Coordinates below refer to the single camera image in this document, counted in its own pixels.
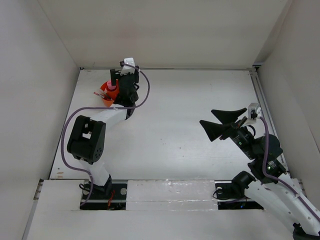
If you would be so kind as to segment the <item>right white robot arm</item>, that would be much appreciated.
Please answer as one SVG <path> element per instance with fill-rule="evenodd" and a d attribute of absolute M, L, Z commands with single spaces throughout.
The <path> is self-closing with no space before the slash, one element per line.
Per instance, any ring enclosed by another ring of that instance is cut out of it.
<path fill-rule="evenodd" d="M 224 204 L 251 199 L 269 211 L 291 232 L 295 240 L 320 238 L 320 211 L 294 183 L 278 157 L 280 141 L 269 133 L 257 103 L 240 110 L 211 110 L 219 120 L 200 120 L 211 142 L 231 139 L 250 160 L 229 183 L 217 184 L 212 196 Z"/>

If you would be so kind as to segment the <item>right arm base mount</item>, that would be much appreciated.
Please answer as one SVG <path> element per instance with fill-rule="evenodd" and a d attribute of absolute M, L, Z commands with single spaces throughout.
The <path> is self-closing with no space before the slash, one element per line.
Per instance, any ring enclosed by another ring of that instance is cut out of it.
<path fill-rule="evenodd" d="M 212 197 L 217 200 L 218 210 L 264 210 L 260 204 L 234 190 L 231 182 L 216 182 Z"/>

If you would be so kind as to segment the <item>pink capped small bottle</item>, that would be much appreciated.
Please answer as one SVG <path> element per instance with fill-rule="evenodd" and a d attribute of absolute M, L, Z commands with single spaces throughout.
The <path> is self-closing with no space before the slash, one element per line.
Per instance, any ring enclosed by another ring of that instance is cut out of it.
<path fill-rule="evenodd" d="M 113 92 L 113 91 L 115 91 L 117 89 L 117 86 L 116 85 L 112 85 L 112 81 L 109 80 L 109 81 L 106 82 L 106 89 L 109 92 Z"/>

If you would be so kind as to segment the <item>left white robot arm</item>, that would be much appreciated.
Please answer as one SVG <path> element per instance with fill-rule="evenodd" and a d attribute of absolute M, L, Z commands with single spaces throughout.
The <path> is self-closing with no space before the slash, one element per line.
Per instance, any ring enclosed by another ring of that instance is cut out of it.
<path fill-rule="evenodd" d="M 103 99 L 106 109 L 91 117 L 79 115 L 66 146 L 67 152 L 90 173 L 89 183 L 82 188 L 103 199 L 112 191 L 112 177 L 101 160 L 106 130 L 132 116 L 139 99 L 138 83 L 139 72 L 134 68 L 110 70 L 110 80 L 95 92 Z"/>

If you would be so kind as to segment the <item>red pen refill with white end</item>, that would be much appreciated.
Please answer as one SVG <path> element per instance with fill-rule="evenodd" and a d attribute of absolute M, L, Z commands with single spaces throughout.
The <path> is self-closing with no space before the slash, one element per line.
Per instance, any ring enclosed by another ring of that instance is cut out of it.
<path fill-rule="evenodd" d="M 102 92 L 96 92 L 96 91 L 94 91 L 93 93 L 94 93 L 96 96 L 99 96 L 99 97 L 102 98 L 102 99 L 105 99 L 105 98 L 108 97 L 107 94 L 102 93 Z"/>

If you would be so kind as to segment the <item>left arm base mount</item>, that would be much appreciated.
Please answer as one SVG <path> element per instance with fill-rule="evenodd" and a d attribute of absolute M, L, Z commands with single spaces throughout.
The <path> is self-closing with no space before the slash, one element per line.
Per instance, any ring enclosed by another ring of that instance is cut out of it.
<path fill-rule="evenodd" d="M 98 192 L 96 189 L 93 190 L 92 194 L 87 199 L 89 192 L 90 184 L 86 183 L 80 184 L 80 189 L 82 190 L 82 196 L 80 201 L 81 210 L 106 210 L 106 211 L 122 211 L 126 210 L 127 203 L 127 192 L 128 184 L 124 182 L 116 182 L 112 184 L 112 190 L 108 195 L 104 195 L 103 192 Z"/>

